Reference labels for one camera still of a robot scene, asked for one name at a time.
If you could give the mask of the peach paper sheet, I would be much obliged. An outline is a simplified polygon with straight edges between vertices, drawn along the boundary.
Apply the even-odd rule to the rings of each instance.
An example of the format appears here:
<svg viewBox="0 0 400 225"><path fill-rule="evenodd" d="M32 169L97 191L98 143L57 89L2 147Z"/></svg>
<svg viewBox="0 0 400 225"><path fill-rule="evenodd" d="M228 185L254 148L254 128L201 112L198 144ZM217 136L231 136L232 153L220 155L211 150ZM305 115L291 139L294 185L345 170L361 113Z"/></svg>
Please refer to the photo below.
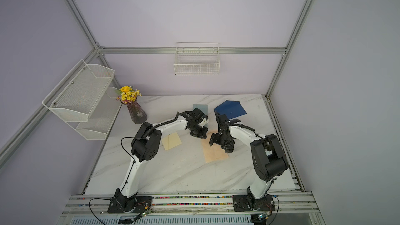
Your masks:
<svg viewBox="0 0 400 225"><path fill-rule="evenodd" d="M210 138L213 133L217 130L211 130L207 132L207 138L201 140L201 145L203 148L203 154L206 163L211 163L213 161L220 161L229 158L228 153L225 152L218 144L210 145Z"/></svg>

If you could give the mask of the teal envelope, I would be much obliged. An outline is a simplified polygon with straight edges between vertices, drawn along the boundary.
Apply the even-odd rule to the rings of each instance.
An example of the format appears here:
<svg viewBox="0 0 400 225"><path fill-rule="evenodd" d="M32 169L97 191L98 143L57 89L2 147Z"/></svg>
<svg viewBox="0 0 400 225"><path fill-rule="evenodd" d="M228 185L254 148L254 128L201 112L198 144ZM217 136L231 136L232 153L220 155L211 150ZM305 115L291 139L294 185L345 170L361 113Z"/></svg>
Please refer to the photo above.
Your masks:
<svg viewBox="0 0 400 225"><path fill-rule="evenodd" d="M193 104L193 108L198 108L201 110L205 115L208 114L208 105L206 104Z"/></svg>

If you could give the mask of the cream envelope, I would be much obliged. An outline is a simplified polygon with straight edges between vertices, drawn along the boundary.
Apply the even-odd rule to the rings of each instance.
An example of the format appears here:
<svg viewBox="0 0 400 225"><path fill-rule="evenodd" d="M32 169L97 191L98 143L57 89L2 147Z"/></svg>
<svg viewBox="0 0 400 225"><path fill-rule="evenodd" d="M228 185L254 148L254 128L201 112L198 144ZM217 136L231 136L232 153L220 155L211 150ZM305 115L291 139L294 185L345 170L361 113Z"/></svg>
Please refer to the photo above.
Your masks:
<svg viewBox="0 0 400 225"><path fill-rule="evenodd" d="M182 144L181 139L177 132L174 132L174 133L162 138L161 142L166 151Z"/></svg>

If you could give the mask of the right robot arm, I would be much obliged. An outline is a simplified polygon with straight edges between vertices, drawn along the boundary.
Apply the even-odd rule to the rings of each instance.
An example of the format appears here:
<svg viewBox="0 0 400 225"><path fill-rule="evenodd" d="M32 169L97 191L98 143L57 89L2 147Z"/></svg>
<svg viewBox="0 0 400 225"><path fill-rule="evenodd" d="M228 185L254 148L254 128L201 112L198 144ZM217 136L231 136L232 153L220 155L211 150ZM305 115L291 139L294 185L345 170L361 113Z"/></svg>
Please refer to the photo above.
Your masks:
<svg viewBox="0 0 400 225"><path fill-rule="evenodd" d="M275 211L274 198L268 191L277 177L289 168L278 137L274 134L259 134L240 120L229 119L225 114L216 112L215 116L218 132L211 135L210 146L217 144L226 153L232 153L235 141L241 141L250 148L256 173L246 194L232 197L234 211Z"/></svg>

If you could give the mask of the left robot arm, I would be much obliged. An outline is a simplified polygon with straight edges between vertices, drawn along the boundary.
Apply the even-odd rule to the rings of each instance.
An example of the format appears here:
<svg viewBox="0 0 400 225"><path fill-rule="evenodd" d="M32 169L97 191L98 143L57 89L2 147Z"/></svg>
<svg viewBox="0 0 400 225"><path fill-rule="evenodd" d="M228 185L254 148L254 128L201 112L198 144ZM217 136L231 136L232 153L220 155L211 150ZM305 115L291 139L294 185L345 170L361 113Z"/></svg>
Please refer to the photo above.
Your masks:
<svg viewBox="0 0 400 225"><path fill-rule="evenodd" d="M131 139L130 165L123 183L112 198L121 207L134 203L139 189L139 180L147 162L158 153L161 140L180 130L189 130L190 135L205 139L208 128L208 116L199 108L177 112L175 118L158 124L145 122Z"/></svg>

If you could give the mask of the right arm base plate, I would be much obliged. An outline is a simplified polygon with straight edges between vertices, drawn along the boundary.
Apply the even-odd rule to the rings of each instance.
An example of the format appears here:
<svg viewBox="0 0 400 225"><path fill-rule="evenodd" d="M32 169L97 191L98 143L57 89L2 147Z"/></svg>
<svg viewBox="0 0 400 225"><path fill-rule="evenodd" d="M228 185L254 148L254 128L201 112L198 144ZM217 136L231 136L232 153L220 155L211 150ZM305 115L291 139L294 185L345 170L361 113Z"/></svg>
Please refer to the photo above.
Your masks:
<svg viewBox="0 0 400 225"><path fill-rule="evenodd" d="M260 199L255 199L250 195L234 195L234 211L275 211L275 202L272 195L265 195Z"/></svg>

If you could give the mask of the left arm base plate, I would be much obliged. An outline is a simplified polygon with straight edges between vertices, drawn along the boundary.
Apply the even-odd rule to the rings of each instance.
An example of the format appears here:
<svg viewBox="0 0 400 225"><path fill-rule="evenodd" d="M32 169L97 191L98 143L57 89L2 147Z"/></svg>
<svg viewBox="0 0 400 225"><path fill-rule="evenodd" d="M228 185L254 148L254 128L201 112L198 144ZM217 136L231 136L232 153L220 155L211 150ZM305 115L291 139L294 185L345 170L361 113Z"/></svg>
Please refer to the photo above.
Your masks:
<svg viewBox="0 0 400 225"><path fill-rule="evenodd" d="M107 212L109 214L143 213L151 208L152 200L151 196L137 196L137 193L127 198L118 188L110 199Z"/></svg>

